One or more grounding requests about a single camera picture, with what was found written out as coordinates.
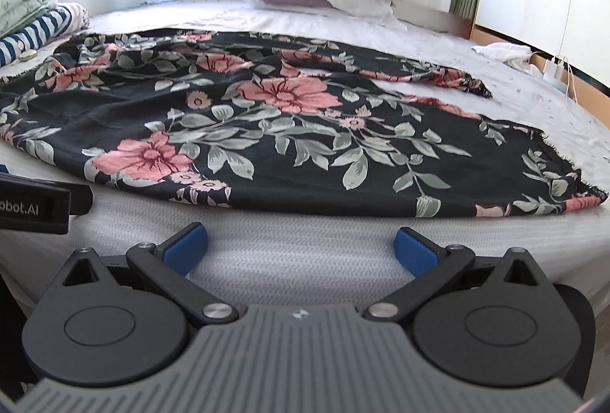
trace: rolled blanket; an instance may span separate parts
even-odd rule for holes
[[[51,0],[0,0],[0,38],[14,33],[55,7]]]
[[[16,61],[26,50],[38,50],[53,38],[89,27],[87,10],[76,3],[57,4],[19,31],[0,38],[0,67]]]

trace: striped blanket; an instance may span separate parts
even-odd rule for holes
[[[53,38],[89,26],[87,10],[80,4],[57,4],[19,31],[0,38],[0,67],[10,64],[26,50],[38,50]]]

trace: floral blanket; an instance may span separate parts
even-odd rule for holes
[[[492,96],[462,71],[327,40],[85,34],[0,87],[0,136],[90,181],[179,203],[433,217],[606,200],[542,131],[369,77]]]

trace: light green floral blanket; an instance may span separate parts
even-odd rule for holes
[[[0,0],[0,38],[10,35],[55,7],[50,0]]]

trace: textured white bedding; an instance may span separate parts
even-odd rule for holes
[[[161,26],[260,30],[337,40],[460,68],[484,80],[494,100],[457,90],[400,83],[406,93],[435,96],[496,119],[547,132],[560,154],[583,169],[585,181],[610,190],[610,131],[556,89],[471,50],[472,44],[404,23],[380,26],[330,12],[324,15],[256,10],[241,1],[175,2],[98,16],[91,30],[129,32]],[[34,61],[0,69],[0,76]],[[379,83],[397,88],[396,83]],[[0,143],[0,163],[24,176],[74,180],[68,174]],[[2,232],[0,264],[37,300],[77,247],[102,255],[136,242],[160,242],[192,221],[209,233],[210,250],[189,278],[231,303],[315,304],[352,301],[359,307],[411,279],[394,259],[392,241],[408,225],[440,245],[462,243],[480,255],[529,249],[548,276],[592,296],[610,281],[610,201],[567,215],[500,219],[343,218],[215,209],[91,185],[90,213],[73,218],[67,235]],[[606,304],[598,298],[600,305]]]

